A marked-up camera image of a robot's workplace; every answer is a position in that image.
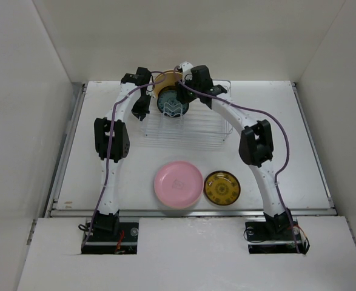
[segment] yellow plate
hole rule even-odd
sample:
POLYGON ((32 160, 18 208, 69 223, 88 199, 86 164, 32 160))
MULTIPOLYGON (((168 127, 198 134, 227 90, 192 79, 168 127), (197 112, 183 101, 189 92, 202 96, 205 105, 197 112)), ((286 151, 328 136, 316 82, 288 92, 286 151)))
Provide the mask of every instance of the yellow plate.
POLYGON ((207 176, 203 189, 206 197, 220 206, 233 204, 241 193, 237 178, 225 171, 216 171, 207 176))
MULTIPOLYGON (((175 86, 175 75, 173 74, 173 70, 165 71, 164 74, 166 74, 165 80, 160 83, 155 85, 155 88, 153 89, 154 94, 156 97, 159 97, 160 91, 162 91, 163 88, 169 87, 169 86, 175 86)), ((177 72, 177 75, 182 79, 182 73, 177 72)), ((155 78, 155 82, 159 81, 160 79, 163 78, 163 75, 160 74, 155 78)))

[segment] pink plastic plate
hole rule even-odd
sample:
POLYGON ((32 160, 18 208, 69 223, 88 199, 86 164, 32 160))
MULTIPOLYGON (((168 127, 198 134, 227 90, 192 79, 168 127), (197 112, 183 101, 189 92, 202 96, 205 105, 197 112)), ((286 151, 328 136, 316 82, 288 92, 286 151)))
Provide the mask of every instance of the pink plastic plate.
POLYGON ((189 162, 170 162, 155 177, 155 193, 166 206, 187 208, 196 203, 203 191, 201 172, 189 162))

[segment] white tabletop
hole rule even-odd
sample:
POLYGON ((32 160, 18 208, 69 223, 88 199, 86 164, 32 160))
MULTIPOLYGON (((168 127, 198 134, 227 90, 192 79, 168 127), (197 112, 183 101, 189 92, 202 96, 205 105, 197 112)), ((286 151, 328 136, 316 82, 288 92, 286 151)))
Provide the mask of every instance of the white tabletop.
MULTIPOLYGON (((95 151, 93 123, 102 118, 114 104, 119 82, 90 82, 76 129, 64 182, 56 206, 59 210, 92 210, 101 187, 101 161, 95 151)), ((291 145, 288 168, 279 176, 280 189, 290 209, 330 208, 324 184, 309 142, 289 81, 234 81, 232 97, 237 104, 262 109, 276 116, 284 126, 291 145)), ((257 119, 266 116, 252 114, 257 119)), ((234 174, 241 184, 241 195, 230 206, 216 206, 202 196, 192 210, 260 210, 262 200, 252 172, 238 155, 237 132, 226 139, 223 150, 198 150, 181 147, 150 147, 141 143, 139 121, 130 116, 127 128, 130 152, 124 160, 119 179, 120 209, 168 210, 156 198, 153 180, 166 163, 183 160, 197 166, 205 178, 216 170, 234 174)), ((274 136, 274 169, 285 159, 284 139, 272 123, 274 136)))
POLYGON ((356 290, 344 217, 298 219, 306 256, 250 255, 244 218, 143 218, 137 255, 80 255, 84 221, 38 220, 18 291, 356 290))

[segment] wire basket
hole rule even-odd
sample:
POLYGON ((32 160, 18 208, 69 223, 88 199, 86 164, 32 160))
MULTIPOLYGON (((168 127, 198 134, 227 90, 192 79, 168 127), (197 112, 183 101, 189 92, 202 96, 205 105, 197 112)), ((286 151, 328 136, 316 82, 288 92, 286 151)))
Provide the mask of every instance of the wire basket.
POLYGON ((194 100, 189 110, 182 114, 181 104, 164 105, 160 112, 152 99, 150 113, 141 122, 144 140, 158 147, 190 147, 198 149, 222 149, 233 127, 217 112, 194 100))

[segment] yellow dish with black pattern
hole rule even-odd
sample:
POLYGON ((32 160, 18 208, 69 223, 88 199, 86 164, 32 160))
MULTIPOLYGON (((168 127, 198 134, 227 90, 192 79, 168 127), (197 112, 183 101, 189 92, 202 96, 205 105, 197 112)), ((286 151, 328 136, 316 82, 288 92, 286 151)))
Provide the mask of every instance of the yellow dish with black pattern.
POLYGON ((207 176, 203 189, 205 196, 219 206, 233 204, 241 193, 237 178, 225 171, 216 171, 207 176))

